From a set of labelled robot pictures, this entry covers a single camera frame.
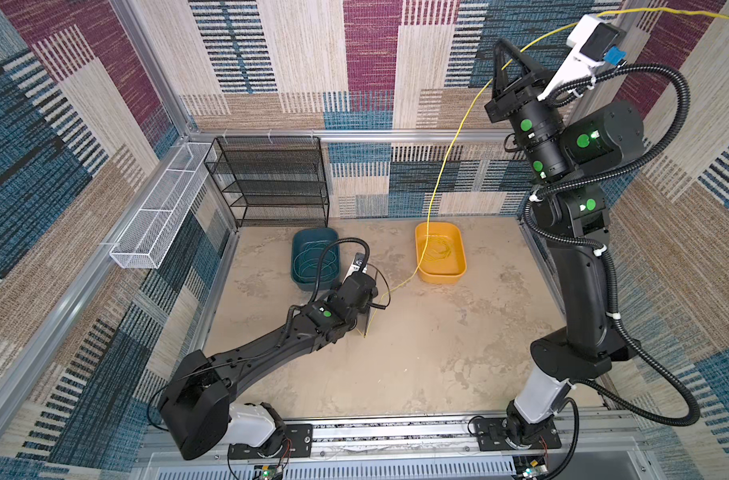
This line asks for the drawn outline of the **yellow plastic bin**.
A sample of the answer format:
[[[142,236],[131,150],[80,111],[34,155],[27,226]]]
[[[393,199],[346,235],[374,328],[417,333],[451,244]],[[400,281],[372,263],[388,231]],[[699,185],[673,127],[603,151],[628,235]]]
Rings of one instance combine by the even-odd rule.
[[[423,222],[416,227],[418,276],[428,284],[454,285],[468,269],[460,228],[449,222]]]

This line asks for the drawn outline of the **grey perforated cable spool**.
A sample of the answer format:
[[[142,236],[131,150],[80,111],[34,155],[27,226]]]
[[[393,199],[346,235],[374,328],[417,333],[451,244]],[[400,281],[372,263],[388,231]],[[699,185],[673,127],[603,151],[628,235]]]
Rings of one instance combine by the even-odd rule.
[[[369,334],[375,311],[376,309],[372,306],[371,302],[369,302],[366,305],[366,308],[364,308],[364,313],[362,314],[362,322],[360,322],[360,333],[362,333],[362,336],[364,337],[367,337]]]

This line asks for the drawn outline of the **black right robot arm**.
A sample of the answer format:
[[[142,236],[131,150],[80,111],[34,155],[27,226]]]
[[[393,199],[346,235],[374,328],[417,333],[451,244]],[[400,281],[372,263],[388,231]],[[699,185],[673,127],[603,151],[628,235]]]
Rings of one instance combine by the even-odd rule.
[[[533,342],[534,370],[509,404],[505,428],[510,446],[525,449],[554,425],[554,415],[577,384],[596,388],[617,362],[640,358],[682,396],[681,417],[649,413],[652,422],[685,427],[700,408],[672,372],[646,352],[626,330],[619,307],[617,270],[609,248],[609,206],[605,181],[640,169],[676,139],[691,107],[685,76],[662,64],[626,64],[598,76],[569,81],[554,90],[554,72],[502,39],[493,49],[496,74],[486,110],[492,122],[512,125],[515,148],[534,172],[534,188],[523,207],[526,228],[543,238],[556,270],[565,326]],[[651,74],[674,86],[671,126],[652,145],[644,144],[644,122],[633,104],[615,101],[572,125],[560,108],[575,96],[610,79]]]

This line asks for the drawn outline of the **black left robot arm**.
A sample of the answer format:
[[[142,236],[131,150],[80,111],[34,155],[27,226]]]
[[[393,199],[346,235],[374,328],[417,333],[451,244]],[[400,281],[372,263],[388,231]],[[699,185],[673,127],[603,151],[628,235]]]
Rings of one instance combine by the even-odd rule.
[[[212,356],[196,350],[180,362],[156,409],[184,460],[198,459],[220,442],[244,445],[264,458],[288,455],[288,427],[276,409],[238,398],[280,366],[336,343],[373,307],[377,282],[365,271],[370,246],[356,237],[350,243],[364,252],[358,270],[342,284],[290,306],[284,324],[256,340]]]

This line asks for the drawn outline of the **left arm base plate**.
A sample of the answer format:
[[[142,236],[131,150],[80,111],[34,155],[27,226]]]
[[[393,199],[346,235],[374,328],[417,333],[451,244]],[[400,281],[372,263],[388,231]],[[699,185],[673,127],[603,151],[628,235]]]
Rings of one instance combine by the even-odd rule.
[[[258,447],[246,444],[230,444],[228,460],[276,460],[280,458],[309,458],[314,439],[314,425],[310,423],[288,424],[278,428]]]

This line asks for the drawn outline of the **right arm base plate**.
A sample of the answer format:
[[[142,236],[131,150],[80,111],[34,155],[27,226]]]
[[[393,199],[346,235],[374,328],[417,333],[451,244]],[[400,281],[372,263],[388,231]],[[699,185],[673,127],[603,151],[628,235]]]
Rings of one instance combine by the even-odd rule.
[[[554,417],[537,424],[520,422],[513,417],[473,417],[467,425],[482,452],[560,449],[563,446]]]

